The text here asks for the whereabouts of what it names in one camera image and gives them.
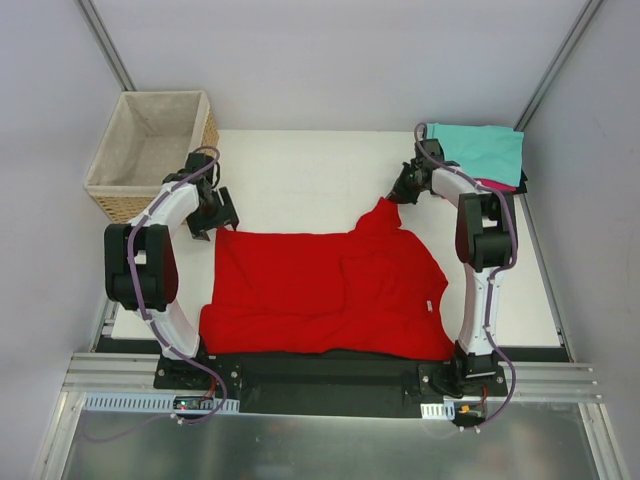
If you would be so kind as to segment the red t shirt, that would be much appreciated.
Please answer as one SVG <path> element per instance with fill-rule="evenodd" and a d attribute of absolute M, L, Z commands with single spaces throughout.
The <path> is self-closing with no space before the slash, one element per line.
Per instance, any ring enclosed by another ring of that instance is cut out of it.
<path fill-rule="evenodd" d="M 199 321 L 211 354 L 453 355 L 440 315 L 446 276 L 384 198 L 346 233 L 220 230 L 214 261 Z"/>

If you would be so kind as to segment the pink t shirt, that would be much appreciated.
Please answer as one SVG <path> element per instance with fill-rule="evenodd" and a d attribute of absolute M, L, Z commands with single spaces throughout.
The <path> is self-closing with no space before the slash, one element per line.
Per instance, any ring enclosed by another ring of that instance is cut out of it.
<path fill-rule="evenodd" d="M 489 179 L 478 179 L 477 182 L 482 187 L 490 190 L 496 190 L 496 191 L 506 192 L 506 193 L 515 193 L 517 190 L 516 187 L 506 185 L 500 182 L 496 182 L 493 180 L 489 180 Z"/>

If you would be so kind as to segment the black t shirt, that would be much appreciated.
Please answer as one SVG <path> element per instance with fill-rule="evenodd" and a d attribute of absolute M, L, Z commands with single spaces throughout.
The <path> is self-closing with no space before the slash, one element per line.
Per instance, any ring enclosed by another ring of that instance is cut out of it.
<path fill-rule="evenodd" d="M 513 195 L 524 195 L 528 192 L 527 181 L 528 181 L 528 176 L 524 171 L 521 171 L 520 181 L 517 186 L 503 185 L 500 188 L 500 190 L 502 192 L 510 193 Z"/>

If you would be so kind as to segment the teal t shirt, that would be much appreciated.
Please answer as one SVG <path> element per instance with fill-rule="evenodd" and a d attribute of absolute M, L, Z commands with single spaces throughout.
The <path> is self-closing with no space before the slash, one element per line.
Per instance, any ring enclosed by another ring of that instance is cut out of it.
<path fill-rule="evenodd" d="M 427 137 L 437 139 L 447 161 L 466 174 L 509 187 L 520 184 L 524 134 L 502 126 L 432 123 Z"/>

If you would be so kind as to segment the wicker basket with cloth liner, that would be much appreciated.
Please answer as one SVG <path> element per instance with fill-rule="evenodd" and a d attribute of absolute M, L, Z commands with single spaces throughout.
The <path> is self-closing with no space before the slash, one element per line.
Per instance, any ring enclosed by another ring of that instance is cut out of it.
<path fill-rule="evenodd" d="M 190 152 L 218 144 L 211 104 L 202 90 L 124 92 L 84 181 L 113 223 L 126 223 L 159 193 L 163 179 Z"/>

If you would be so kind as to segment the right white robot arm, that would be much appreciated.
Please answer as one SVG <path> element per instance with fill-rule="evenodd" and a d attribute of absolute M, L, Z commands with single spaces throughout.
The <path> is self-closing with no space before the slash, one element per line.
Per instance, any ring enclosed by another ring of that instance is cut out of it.
<path fill-rule="evenodd" d="M 415 142 L 415 157 L 403 164 L 387 199 L 415 204 L 426 191 L 457 209 L 455 250 L 465 273 L 463 323 L 453 357 L 433 373 L 430 386 L 461 398 L 499 374 L 499 293 L 518 251 L 513 196 L 483 185 L 460 166 L 445 161 L 436 139 Z"/>

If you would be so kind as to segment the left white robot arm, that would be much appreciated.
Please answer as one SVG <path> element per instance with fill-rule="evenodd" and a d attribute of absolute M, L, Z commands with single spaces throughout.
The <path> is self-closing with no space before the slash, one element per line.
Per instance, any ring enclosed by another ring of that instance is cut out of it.
<path fill-rule="evenodd" d="M 185 224 L 191 237 L 207 241 L 209 233 L 239 226 L 229 190 L 221 187 L 220 152 L 198 147 L 185 165 L 163 180 L 159 193 L 141 213 L 104 232 L 107 297 L 135 312 L 149 327 L 162 355 L 180 361 L 176 375 L 188 388 L 204 387 L 210 363 L 198 356 L 201 336 L 179 301 L 179 272 L 172 240 Z"/>

